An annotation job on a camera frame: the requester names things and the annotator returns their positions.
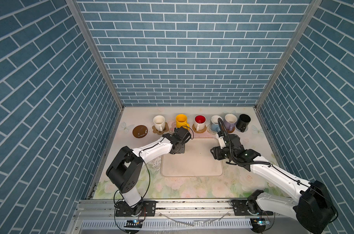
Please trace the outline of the pink flower coaster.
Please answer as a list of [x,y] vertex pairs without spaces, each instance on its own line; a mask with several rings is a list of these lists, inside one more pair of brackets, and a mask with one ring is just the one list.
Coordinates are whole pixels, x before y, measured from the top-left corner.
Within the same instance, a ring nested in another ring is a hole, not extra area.
[[176,122],[172,121],[172,122],[170,122],[168,124],[169,124],[169,133],[173,134],[175,129],[176,129],[176,127],[177,127]]

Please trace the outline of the brown paw shaped coaster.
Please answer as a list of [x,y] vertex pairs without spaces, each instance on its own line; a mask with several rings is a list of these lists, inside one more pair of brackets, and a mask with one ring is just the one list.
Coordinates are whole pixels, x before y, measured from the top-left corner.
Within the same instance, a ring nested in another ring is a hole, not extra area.
[[166,123],[165,123],[165,128],[164,128],[163,131],[161,131],[161,132],[158,131],[155,126],[152,126],[152,130],[153,130],[153,133],[155,133],[155,134],[157,134],[157,135],[162,135],[162,134],[164,134],[164,133],[169,132],[169,126],[168,126],[168,123],[166,122]]

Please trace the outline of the yellow mug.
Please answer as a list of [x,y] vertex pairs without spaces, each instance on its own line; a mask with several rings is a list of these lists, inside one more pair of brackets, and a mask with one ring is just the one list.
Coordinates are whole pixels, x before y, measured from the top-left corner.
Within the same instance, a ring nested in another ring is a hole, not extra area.
[[187,122],[187,116],[185,114],[179,114],[176,116],[176,127],[189,129],[190,125]]

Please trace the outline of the red inside white mug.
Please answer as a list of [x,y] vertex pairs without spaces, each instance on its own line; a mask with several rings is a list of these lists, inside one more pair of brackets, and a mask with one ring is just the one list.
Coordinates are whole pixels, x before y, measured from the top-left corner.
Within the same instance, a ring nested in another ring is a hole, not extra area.
[[198,124],[198,123],[204,123],[206,124],[206,117],[203,115],[197,115],[194,118],[194,124]]

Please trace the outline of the beige serving tray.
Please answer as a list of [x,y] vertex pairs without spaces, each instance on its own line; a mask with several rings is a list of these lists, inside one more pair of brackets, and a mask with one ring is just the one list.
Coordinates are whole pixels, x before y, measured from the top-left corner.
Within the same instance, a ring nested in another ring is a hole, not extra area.
[[183,154],[162,156],[161,174],[164,177],[220,176],[222,162],[215,160],[210,150],[219,146],[214,138],[195,138],[185,144]]

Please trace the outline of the light blue mug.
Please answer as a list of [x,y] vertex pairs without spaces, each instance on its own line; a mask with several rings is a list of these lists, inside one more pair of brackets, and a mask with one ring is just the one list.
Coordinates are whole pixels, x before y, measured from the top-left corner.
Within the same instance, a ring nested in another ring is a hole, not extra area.
[[219,132],[220,131],[220,127],[219,127],[219,119],[221,118],[221,116],[218,115],[214,115],[211,117],[211,125],[210,128],[213,132]]

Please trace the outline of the black mug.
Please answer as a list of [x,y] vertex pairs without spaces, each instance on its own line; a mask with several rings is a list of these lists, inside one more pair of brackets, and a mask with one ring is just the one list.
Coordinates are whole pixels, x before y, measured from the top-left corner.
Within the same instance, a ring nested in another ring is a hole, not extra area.
[[236,128],[244,133],[246,131],[246,128],[248,127],[249,123],[251,121],[250,116],[246,115],[246,114],[241,114],[238,117],[237,123],[236,123]]

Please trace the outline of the purple handle white mug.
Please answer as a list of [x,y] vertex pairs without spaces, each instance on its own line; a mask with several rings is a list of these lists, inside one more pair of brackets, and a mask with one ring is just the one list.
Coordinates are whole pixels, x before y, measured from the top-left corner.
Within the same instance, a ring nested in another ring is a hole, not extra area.
[[224,118],[224,124],[235,124],[237,123],[237,117],[234,114],[226,114]]

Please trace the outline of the dark brown glossy round coaster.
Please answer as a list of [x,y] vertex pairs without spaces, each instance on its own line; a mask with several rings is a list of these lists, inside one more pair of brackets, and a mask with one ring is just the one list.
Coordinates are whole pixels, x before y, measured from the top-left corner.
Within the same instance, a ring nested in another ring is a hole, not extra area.
[[145,125],[138,125],[133,129],[132,134],[135,138],[143,138],[148,134],[148,128]]

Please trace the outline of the brown wooden round coaster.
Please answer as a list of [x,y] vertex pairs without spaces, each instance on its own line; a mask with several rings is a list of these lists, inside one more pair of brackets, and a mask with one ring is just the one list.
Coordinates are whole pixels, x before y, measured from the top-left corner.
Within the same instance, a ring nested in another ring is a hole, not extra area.
[[225,124],[225,129],[228,133],[232,133],[235,130],[235,124]]

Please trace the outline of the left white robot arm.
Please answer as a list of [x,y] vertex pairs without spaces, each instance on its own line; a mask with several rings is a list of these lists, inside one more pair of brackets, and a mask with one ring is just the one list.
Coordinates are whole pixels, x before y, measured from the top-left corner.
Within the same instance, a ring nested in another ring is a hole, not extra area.
[[142,166],[162,155],[183,154],[185,144],[193,137],[194,134],[183,126],[175,128],[171,134],[163,134],[161,138],[146,146],[134,149],[124,146],[108,167],[106,175],[119,189],[126,204],[134,208],[142,200],[136,188]]

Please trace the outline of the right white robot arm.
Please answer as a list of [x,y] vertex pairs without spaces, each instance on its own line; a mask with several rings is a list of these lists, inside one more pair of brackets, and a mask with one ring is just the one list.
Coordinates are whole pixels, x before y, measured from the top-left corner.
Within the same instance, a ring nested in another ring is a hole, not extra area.
[[256,190],[247,198],[249,213],[278,213],[297,220],[313,234],[321,234],[329,223],[337,219],[338,211],[322,182],[299,178],[274,165],[260,153],[244,149],[237,135],[224,136],[217,133],[216,138],[219,145],[211,149],[214,159],[227,160],[230,165],[243,167],[265,178],[288,195],[284,198]]

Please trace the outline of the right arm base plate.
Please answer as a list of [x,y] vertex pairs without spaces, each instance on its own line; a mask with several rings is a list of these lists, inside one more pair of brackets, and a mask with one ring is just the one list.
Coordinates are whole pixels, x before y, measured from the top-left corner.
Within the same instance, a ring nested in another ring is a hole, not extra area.
[[264,211],[259,208],[259,206],[247,199],[233,199],[230,201],[231,206],[234,209],[234,214],[236,216],[243,215],[273,215],[271,211]]

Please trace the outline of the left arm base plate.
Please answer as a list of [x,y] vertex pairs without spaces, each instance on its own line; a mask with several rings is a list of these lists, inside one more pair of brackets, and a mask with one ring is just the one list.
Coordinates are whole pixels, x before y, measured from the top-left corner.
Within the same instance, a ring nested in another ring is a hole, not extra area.
[[116,204],[116,216],[155,216],[156,201],[141,200],[138,204],[130,207],[124,200],[120,200]]

